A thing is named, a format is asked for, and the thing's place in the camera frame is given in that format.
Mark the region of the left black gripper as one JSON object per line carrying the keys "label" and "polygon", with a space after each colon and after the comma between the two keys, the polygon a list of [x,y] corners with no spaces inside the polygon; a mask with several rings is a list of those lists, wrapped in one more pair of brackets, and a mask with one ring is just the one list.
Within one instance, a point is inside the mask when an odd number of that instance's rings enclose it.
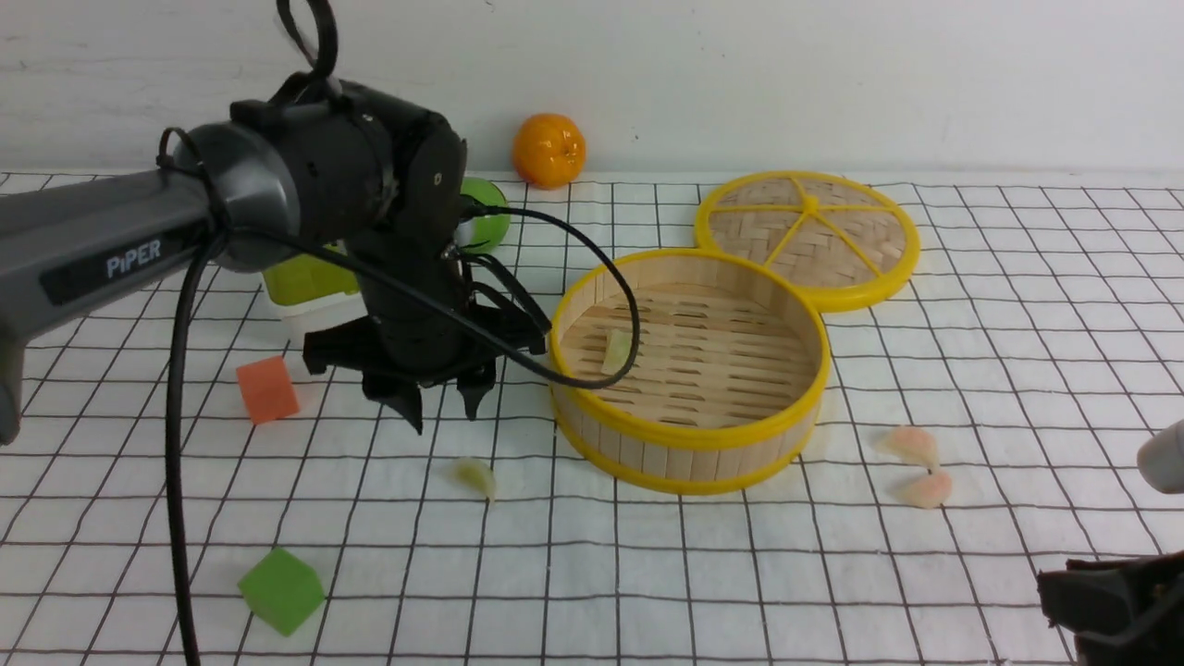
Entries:
{"label": "left black gripper", "polygon": [[[551,331],[538,301],[507,265],[485,254],[444,260],[448,244],[427,252],[414,241],[367,231],[345,241],[346,257],[431,297],[475,327],[511,346],[541,353]],[[424,431],[420,389],[453,382],[468,421],[498,384],[498,350],[448,316],[417,303],[377,278],[358,274],[367,316],[305,337],[302,357],[310,374],[329,367],[363,374],[363,395]]]}

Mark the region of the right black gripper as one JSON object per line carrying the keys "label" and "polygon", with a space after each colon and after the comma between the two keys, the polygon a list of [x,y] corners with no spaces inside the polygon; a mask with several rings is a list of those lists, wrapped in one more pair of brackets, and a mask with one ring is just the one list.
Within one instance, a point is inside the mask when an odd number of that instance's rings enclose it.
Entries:
{"label": "right black gripper", "polygon": [[1049,625],[1073,634],[1077,662],[1183,661],[1183,552],[1066,561],[1036,585]]}

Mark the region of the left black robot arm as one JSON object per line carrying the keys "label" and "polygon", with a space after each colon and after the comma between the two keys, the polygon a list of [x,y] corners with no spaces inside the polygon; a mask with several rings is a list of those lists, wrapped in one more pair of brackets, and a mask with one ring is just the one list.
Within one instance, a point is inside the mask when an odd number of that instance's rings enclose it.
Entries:
{"label": "left black robot arm", "polygon": [[546,350],[549,318],[503,265],[474,282],[455,232],[468,147],[448,119],[343,81],[296,73],[269,101],[231,105],[156,169],[4,198],[4,443],[20,425],[34,338],[186,269],[202,245],[253,273],[300,245],[341,243],[363,315],[304,337],[313,374],[363,376],[363,395],[422,425],[420,389],[455,382],[469,417],[506,350]]}

